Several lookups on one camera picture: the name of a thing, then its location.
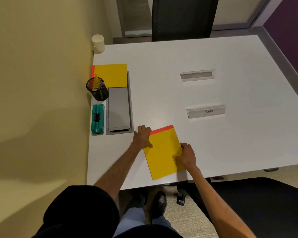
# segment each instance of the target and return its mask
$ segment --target yellow notepad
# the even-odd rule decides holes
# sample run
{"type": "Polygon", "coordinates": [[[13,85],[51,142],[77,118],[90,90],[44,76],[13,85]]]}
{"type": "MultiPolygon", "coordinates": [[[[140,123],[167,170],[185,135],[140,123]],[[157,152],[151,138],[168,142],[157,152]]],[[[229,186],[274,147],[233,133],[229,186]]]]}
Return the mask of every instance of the yellow notepad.
{"type": "Polygon", "coordinates": [[[149,141],[153,148],[145,148],[144,152],[152,180],[184,169],[174,159],[182,154],[182,149],[173,125],[152,131],[149,141]]]}
{"type": "Polygon", "coordinates": [[[95,65],[92,75],[95,74],[104,80],[107,88],[127,87],[127,64],[95,65]]]}

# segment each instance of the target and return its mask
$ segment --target blue jeans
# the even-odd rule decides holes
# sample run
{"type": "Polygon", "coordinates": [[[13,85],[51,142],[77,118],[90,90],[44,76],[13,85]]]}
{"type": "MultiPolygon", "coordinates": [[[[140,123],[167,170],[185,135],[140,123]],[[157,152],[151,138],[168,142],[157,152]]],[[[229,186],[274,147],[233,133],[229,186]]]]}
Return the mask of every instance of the blue jeans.
{"type": "MultiPolygon", "coordinates": [[[[113,237],[120,235],[121,233],[123,233],[131,228],[134,228],[136,226],[141,226],[144,224],[145,224],[144,210],[142,208],[136,208],[136,207],[130,208],[127,210],[127,212],[121,218],[120,223],[117,226],[117,229],[116,229],[113,237]]],[[[163,225],[163,226],[168,227],[171,230],[175,231],[175,229],[173,229],[171,227],[170,222],[167,221],[164,216],[160,216],[157,219],[153,219],[152,224],[163,225]]]]}

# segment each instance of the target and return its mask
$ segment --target black shirt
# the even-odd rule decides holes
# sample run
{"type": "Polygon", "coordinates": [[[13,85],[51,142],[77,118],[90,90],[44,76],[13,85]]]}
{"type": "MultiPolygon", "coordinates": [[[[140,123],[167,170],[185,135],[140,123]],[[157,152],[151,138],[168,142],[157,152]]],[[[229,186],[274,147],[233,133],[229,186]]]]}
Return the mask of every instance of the black shirt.
{"type": "MultiPolygon", "coordinates": [[[[108,237],[119,224],[114,200],[95,186],[69,186],[47,208],[43,225],[33,238],[108,237]]],[[[137,226],[115,238],[176,238],[173,230],[157,224],[137,226]]]]}

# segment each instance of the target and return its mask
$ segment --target person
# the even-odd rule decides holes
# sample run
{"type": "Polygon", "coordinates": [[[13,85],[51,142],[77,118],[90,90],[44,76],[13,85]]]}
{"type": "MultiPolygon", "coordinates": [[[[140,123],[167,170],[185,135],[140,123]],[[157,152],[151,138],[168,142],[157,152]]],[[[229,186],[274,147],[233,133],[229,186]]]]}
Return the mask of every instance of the person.
{"type": "MultiPolygon", "coordinates": [[[[127,151],[93,185],[69,186],[47,208],[43,225],[33,236],[44,237],[181,237],[163,217],[167,206],[165,194],[160,191],[152,203],[151,224],[144,224],[143,206],[146,194],[134,192],[119,220],[119,211],[114,202],[138,153],[150,147],[151,129],[145,125],[134,132],[127,151]]],[[[212,223],[220,238],[253,238],[255,235],[239,216],[215,192],[196,166],[195,154],[189,144],[183,143],[183,153],[177,156],[190,173],[205,203],[212,223]]]]}

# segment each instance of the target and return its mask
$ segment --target person's left hand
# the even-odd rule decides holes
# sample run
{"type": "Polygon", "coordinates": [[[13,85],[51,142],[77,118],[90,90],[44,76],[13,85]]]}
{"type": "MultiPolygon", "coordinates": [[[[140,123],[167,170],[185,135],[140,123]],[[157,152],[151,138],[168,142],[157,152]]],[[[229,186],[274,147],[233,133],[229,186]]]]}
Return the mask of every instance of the person's left hand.
{"type": "Polygon", "coordinates": [[[135,131],[133,136],[133,143],[136,145],[137,148],[153,148],[153,145],[149,142],[151,128],[145,125],[138,127],[138,133],[135,131]]]}

